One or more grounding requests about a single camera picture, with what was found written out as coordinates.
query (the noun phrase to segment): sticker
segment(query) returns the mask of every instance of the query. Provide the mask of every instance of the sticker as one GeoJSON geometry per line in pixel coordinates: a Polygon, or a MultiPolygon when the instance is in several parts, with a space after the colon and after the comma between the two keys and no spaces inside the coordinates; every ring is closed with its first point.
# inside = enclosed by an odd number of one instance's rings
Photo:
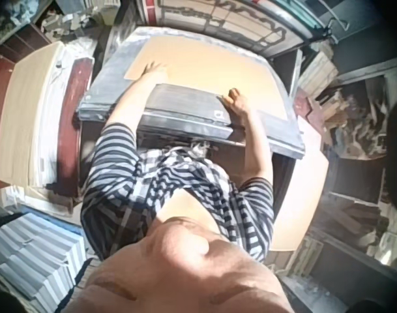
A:
{"type": "Polygon", "coordinates": [[[214,116],[215,116],[217,119],[224,119],[224,112],[223,112],[223,111],[220,111],[220,110],[215,110],[215,111],[214,111],[214,116]]]}

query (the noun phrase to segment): person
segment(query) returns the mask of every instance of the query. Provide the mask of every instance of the person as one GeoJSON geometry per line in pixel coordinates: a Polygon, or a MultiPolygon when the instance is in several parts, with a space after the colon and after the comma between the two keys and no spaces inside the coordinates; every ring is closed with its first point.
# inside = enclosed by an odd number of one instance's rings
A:
{"type": "Polygon", "coordinates": [[[190,149],[139,154],[147,98],[167,80],[166,66],[147,65],[96,143],[81,222],[104,262],[67,312],[292,312],[261,263],[273,198],[271,152],[257,113],[237,89],[222,97],[246,131],[240,188],[190,149]]]}

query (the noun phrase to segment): right hand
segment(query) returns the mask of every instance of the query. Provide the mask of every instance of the right hand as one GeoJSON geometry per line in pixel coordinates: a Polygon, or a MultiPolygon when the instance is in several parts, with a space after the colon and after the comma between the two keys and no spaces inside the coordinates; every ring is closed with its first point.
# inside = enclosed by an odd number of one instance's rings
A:
{"type": "Polygon", "coordinates": [[[230,89],[229,95],[222,95],[223,104],[226,108],[236,113],[241,119],[250,113],[248,99],[240,94],[237,88],[230,89]]]}
{"type": "Polygon", "coordinates": [[[147,78],[156,84],[166,83],[168,81],[168,66],[162,63],[148,63],[141,78],[147,78]]]}

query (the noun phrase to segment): striped shirt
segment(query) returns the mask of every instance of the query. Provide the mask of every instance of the striped shirt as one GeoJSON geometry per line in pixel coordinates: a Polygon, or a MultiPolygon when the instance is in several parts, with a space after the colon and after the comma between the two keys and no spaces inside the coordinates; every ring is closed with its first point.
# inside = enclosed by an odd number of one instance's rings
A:
{"type": "Polygon", "coordinates": [[[272,239],[272,185],[252,178],[240,188],[226,172],[191,149],[136,151],[122,124],[105,127],[95,155],[81,210],[81,223],[102,259],[136,243],[177,189],[185,189],[210,212],[220,233],[257,261],[272,239]]]}

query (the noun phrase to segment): cardboard sheet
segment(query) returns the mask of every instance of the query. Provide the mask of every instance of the cardboard sheet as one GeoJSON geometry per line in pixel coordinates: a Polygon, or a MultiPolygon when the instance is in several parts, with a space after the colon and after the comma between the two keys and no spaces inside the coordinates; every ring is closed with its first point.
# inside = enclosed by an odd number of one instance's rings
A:
{"type": "Polygon", "coordinates": [[[35,121],[62,42],[41,48],[14,67],[0,122],[0,181],[26,187],[35,121]]]}
{"type": "Polygon", "coordinates": [[[172,85],[226,95],[233,87],[250,105],[280,119],[287,119],[276,82],[268,67],[225,48],[194,39],[174,36],[151,38],[141,49],[126,79],[138,79],[146,64],[155,61],[169,66],[172,85]]]}
{"type": "Polygon", "coordinates": [[[329,168],[329,161],[320,151],[320,134],[300,117],[298,124],[306,154],[295,163],[275,220],[271,251],[295,251],[298,248],[317,209],[329,168]]]}

